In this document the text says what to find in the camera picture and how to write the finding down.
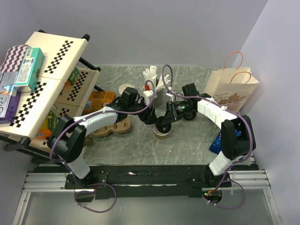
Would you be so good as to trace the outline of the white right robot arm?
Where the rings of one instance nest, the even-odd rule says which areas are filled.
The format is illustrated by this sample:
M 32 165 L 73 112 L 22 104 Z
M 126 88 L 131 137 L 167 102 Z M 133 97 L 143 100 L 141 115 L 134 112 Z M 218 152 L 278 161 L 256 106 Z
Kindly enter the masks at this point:
M 181 120 L 193 120 L 200 113 L 214 122 L 220 128 L 221 150 L 208 165 L 205 183 L 215 187 L 221 181 L 223 174 L 230 166 L 243 156 L 249 156 L 256 148 L 251 119 L 244 115 L 230 112 L 220 106 L 210 95 L 200 94 L 193 83 L 182 87 L 184 100 L 169 101 L 166 104 L 165 115 L 159 117 L 155 128 L 162 134 L 171 130 L 171 124 Z

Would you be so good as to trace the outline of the brown paper takeout bag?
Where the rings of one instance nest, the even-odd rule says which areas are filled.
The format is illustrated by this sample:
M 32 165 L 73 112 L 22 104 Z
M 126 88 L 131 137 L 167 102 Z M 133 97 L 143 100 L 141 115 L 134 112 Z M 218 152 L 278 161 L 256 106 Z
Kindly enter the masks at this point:
M 227 67 L 213 70 L 204 92 L 218 104 L 226 106 L 233 112 L 240 111 L 250 95 L 258 86 L 259 81 L 252 75 L 250 67 Z

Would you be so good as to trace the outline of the teal cardboard box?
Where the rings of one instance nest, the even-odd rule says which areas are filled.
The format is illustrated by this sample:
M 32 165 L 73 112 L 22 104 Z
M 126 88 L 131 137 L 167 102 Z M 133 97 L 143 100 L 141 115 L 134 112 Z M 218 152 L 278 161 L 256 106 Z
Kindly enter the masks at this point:
M 44 54 L 40 48 L 26 49 L 14 88 L 20 93 L 32 92 L 38 82 L 38 75 L 44 61 Z

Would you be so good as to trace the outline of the cardboard cup carrier tray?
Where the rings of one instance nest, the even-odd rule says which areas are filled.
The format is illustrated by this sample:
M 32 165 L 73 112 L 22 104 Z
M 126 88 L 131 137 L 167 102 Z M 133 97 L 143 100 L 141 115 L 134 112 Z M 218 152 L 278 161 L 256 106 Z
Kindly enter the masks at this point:
M 130 128 L 131 128 L 131 121 L 130 121 L 130 117 L 127 116 L 125 119 L 123 119 L 118 123 L 104 126 L 92 132 L 91 135 L 94 137 L 105 137 L 108 136 L 110 133 L 125 134 L 129 132 Z

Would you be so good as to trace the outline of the pink wavy patterned can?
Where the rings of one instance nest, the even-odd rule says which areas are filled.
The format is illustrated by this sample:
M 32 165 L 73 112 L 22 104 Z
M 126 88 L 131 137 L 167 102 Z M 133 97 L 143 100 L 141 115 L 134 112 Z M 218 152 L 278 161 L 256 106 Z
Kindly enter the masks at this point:
M 16 45 L 9 48 L 2 65 L 0 66 L 1 72 L 18 72 L 25 56 L 28 45 Z

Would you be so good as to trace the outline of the paper coffee cup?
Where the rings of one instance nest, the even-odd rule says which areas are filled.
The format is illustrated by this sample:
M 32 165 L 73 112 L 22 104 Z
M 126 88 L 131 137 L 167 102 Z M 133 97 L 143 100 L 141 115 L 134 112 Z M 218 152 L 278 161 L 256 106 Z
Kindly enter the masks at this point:
M 131 94 L 131 89 L 133 88 L 133 86 L 131 84 L 122 84 L 120 87 L 119 87 L 119 94 L 120 94 L 120 97 L 122 99 L 126 99 L 126 98 L 129 98 L 130 94 Z
M 171 131 L 171 129 L 167 129 L 167 131 L 165 132 L 160 132 L 157 128 L 157 126 L 155 125 L 153 127 L 153 130 L 154 130 L 154 133 L 155 133 L 155 136 L 157 139 L 159 140 L 163 140 L 163 139 L 166 139 Z

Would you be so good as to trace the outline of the green box middle shelf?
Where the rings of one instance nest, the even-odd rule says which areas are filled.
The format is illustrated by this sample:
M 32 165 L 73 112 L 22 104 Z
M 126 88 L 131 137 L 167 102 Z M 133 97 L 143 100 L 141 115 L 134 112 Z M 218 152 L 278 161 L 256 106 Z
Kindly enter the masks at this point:
M 80 72 L 78 68 L 74 67 L 74 69 L 72 70 L 71 74 L 69 75 L 66 81 L 66 85 L 74 86 L 79 78 L 80 78 Z

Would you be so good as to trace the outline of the green orange box lower shelf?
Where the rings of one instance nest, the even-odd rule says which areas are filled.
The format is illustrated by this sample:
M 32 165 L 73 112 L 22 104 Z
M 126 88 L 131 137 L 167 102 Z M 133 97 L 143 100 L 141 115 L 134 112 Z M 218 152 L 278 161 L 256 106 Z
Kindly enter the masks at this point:
M 37 135 L 34 139 L 42 139 L 50 137 L 53 130 L 56 128 L 56 125 L 59 121 L 59 118 L 56 116 L 55 112 L 51 110 L 47 117 L 45 118 L 42 126 L 40 127 Z

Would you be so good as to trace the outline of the grey straw holder cup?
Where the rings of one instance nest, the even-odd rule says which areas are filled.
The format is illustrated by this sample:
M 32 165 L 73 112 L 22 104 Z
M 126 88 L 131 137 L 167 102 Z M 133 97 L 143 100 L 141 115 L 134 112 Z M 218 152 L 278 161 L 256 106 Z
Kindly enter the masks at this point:
M 165 91 L 164 90 L 160 90 L 158 92 L 156 92 L 155 98 L 153 100 L 152 105 L 155 108 L 159 108 L 163 105 L 164 103 L 164 95 L 165 95 Z

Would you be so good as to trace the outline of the black coffee cup lid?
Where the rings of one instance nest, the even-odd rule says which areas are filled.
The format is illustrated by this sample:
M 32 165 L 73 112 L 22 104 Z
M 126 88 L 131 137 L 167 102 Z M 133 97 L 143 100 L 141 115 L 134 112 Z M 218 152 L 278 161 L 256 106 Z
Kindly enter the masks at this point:
M 164 131 L 166 132 L 167 129 L 171 129 L 172 128 L 171 124 L 167 124 L 167 125 L 156 124 L 156 126 L 157 126 L 157 128 L 158 128 L 158 130 L 160 132 L 164 132 Z

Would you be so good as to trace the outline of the purple product box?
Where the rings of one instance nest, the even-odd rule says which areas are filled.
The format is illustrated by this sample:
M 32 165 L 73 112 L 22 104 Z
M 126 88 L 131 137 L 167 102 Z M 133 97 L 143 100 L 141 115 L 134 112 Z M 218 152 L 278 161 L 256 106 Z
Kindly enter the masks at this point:
M 7 124 L 14 121 L 20 97 L 21 93 L 18 91 L 15 96 L 0 95 L 0 124 Z

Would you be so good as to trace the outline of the cream checkered shelf rack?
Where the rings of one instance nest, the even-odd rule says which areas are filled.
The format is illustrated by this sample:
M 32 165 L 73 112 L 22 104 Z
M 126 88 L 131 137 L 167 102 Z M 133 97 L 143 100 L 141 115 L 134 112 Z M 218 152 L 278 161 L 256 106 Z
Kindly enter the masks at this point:
M 44 61 L 37 78 L 35 90 L 21 94 L 13 123 L 0 127 L 0 139 L 4 151 L 18 151 L 33 157 L 48 159 L 50 149 L 47 139 L 34 139 L 52 106 L 57 107 L 58 117 L 80 116 L 96 85 L 101 69 L 82 58 L 90 36 L 82 38 L 54 35 L 39 30 L 26 41 L 30 47 L 38 47 L 44 53 Z M 66 81 L 74 67 L 80 78 L 74 86 Z

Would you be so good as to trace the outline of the silver grey small box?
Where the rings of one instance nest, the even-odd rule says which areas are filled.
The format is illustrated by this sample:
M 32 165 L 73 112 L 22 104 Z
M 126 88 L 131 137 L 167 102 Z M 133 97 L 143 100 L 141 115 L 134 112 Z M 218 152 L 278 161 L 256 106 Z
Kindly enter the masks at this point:
M 3 95 L 16 96 L 15 80 L 18 72 L 0 72 L 0 93 Z

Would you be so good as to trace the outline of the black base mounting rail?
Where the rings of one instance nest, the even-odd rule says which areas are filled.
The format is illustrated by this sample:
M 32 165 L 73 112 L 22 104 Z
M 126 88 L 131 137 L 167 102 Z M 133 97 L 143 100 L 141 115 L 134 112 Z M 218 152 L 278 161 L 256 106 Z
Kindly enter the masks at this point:
M 213 177 L 205 165 L 102 165 L 92 166 L 84 179 L 67 176 L 65 189 L 95 191 L 96 199 L 122 197 L 188 196 L 201 198 L 203 191 L 230 188 L 229 174 Z

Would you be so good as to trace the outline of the orange snack bag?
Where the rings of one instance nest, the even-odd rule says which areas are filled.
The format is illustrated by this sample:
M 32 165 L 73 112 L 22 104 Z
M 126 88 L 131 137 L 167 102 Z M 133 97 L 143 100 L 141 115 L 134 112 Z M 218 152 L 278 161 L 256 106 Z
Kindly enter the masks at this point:
M 93 113 L 102 109 L 105 104 L 111 103 L 115 99 L 115 92 L 93 91 L 83 109 L 83 114 Z

